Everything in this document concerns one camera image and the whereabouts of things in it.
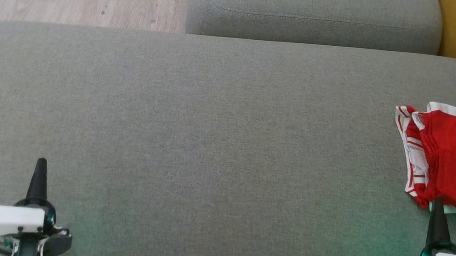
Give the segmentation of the left gripper white-banded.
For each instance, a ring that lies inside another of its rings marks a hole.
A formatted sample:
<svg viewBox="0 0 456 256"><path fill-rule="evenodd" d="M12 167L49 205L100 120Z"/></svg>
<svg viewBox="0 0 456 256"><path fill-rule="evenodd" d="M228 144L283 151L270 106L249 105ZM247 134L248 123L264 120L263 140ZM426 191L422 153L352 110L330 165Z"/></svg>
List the left gripper white-banded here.
<svg viewBox="0 0 456 256"><path fill-rule="evenodd" d="M39 158L27 196L15 206L0 205L0 253L8 256L60 256L72 247L72 233L56 224L55 207L48 202L48 161Z"/></svg>

